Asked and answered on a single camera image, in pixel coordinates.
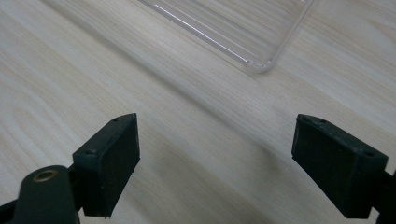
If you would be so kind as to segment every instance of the table surface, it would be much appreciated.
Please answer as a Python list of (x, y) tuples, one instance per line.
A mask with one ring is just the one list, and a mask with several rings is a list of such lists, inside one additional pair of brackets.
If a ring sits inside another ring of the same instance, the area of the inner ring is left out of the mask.
[(0, 203), (128, 113), (141, 162), (113, 217), (82, 223), (375, 223), (342, 217), (290, 150), (313, 115), (394, 172), (396, 2), (316, 0), (255, 75), (135, 0), (0, 0)]

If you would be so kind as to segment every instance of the light wood surface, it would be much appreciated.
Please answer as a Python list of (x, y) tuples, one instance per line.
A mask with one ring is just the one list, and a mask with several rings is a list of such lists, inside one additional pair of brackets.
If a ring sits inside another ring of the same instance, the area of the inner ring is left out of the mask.
[(396, 2), (316, 0), (251, 75), (133, 0), (0, 0), (0, 203), (110, 119), (137, 113), (141, 162), (111, 219), (347, 220), (291, 159), (295, 118), (329, 120), (396, 169)]

